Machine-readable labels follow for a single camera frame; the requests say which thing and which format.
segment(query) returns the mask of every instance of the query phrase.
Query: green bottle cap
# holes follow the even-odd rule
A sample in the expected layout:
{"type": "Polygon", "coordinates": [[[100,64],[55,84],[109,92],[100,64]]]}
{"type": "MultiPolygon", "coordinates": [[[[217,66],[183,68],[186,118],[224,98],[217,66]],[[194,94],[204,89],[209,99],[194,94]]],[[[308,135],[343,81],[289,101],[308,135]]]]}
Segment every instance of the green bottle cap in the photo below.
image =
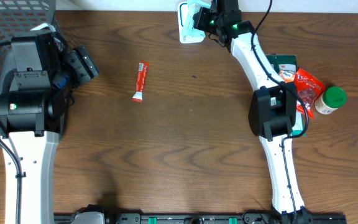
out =
{"type": "Polygon", "coordinates": [[[347,96],[343,89],[333,86],[323,93],[323,100],[330,108],[340,108],[346,103],[347,96]]]}

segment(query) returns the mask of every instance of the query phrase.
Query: red snack packet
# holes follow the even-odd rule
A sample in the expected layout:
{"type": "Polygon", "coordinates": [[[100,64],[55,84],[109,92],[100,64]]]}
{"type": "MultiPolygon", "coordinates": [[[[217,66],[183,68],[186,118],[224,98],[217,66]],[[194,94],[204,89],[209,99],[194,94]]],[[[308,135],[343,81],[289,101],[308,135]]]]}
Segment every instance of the red snack packet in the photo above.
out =
{"type": "MultiPolygon", "coordinates": [[[[298,89],[298,96],[305,103],[309,117],[314,119],[312,105],[317,97],[325,91],[326,86],[302,68],[296,72],[294,83],[298,89]]],[[[299,112],[305,113],[299,101],[296,102],[296,108],[299,112]]]]}
{"type": "Polygon", "coordinates": [[[149,71],[149,63],[139,62],[139,71],[137,72],[137,81],[136,81],[136,93],[132,97],[133,102],[138,102],[138,103],[143,102],[143,89],[144,89],[144,83],[146,82],[147,71],[149,71]]]}

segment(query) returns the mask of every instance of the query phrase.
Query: cable clip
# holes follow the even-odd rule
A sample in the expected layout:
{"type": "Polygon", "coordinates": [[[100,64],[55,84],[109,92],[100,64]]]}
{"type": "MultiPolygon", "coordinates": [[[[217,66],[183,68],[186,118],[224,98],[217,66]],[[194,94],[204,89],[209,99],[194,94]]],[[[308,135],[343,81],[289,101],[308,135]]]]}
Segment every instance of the cable clip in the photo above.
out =
{"type": "Polygon", "coordinates": [[[23,177],[27,177],[25,172],[23,172],[23,174],[16,174],[15,175],[15,178],[18,179],[18,178],[23,178],[23,177]]]}

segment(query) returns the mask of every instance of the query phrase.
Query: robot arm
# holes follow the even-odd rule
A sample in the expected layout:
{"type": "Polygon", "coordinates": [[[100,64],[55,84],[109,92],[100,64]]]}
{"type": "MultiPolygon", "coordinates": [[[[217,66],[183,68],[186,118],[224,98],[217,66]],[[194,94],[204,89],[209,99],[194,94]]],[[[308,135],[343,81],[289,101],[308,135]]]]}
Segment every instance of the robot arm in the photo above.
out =
{"type": "Polygon", "coordinates": [[[6,167],[5,223],[16,222],[17,194],[22,224],[54,223],[53,163],[72,92],[99,75],[84,47],[69,50],[53,26],[44,24],[18,34],[1,79],[10,81],[0,94],[0,135],[19,158],[21,191],[17,191],[16,167],[4,151],[6,167]]]}
{"type": "MultiPolygon", "coordinates": [[[[251,49],[251,37],[252,34],[246,33],[241,34],[237,38],[232,39],[231,41],[231,53],[233,56],[240,62],[242,68],[244,69],[248,80],[254,91],[259,90],[262,86],[266,88],[271,88],[277,86],[276,83],[271,81],[266,76],[266,73],[263,71],[259,62],[257,61],[254,52],[251,49]]],[[[265,54],[263,53],[257,35],[254,37],[255,49],[260,56],[261,61],[264,63],[265,68],[272,74],[274,79],[283,82],[283,79],[276,73],[276,71],[271,67],[269,61],[267,60],[265,54]]],[[[277,99],[271,99],[271,106],[277,104],[277,99]]],[[[285,165],[283,161],[282,148],[280,144],[282,139],[286,136],[279,135],[273,137],[272,141],[269,141],[266,138],[259,137],[260,142],[262,143],[266,157],[268,168],[270,172],[270,178],[272,180],[273,188],[273,206],[279,212],[291,213],[293,211],[293,204],[290,192],[288,190],[288,181],[285,173],[285,165]]],[[[290,183],[292,186],[292,191],[295,198],[296,209],[300,210],[305,206],[305,203],[302,200],[302,197],[299,193],[298,185],[296,182],[295,168],[293,165],[292,159],[292,150],[291,150],[292,140],[288,139],[285,141],[285,154],[287,157],[287,168],[290,176],[290,183]]]]}

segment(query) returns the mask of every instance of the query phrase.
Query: packaged food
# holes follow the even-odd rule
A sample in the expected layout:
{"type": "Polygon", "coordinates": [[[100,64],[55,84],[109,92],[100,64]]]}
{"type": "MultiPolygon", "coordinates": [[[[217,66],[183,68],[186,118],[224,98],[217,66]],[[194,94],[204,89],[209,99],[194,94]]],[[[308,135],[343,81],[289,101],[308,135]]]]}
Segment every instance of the packaged food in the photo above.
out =
{"type": "Polygon", "coordinates": [[[296,55],[268,54],[266,57],[277,73],[280,71],[296,73],[296,55]]]}
{"type": "Polygon", "coordinates": [[[132,97],[133,102],[138,102],[138,103],[143,102],[143,89],[144,89],[144,83],[146,82],[148,70],[149,70],[148,62],[139,62],[139,71],[137,72],[137,81],[136,81],[136,93],[132,97]]]}
{"type": "MultiPolygon", "coordinates": [[[[309,117],[314,119],[312,105],[317,97],[325,91],[324,83],[302,68],[296,72],[294,83],[298,89],[298,96],[306,106],[309,117]]],[[[296,108],[299,112],[305,113],[299,101],[296,103],[296,108]]]]}
{"type": "Polygon", "coordinates": [[[321,114],[331,114],[343,106],[346,101],[346,92],[337,86],[333,86],[321,94],[316,100],[315,106],[316,110],[321,114]]]}
{"type": "Polygon", "coordinates": [[[284,70],[281,70],[279,74],[284,79],[284,81],[286,83],[293,82],[295,79],[295,73],[286,72],[284,70]]]}

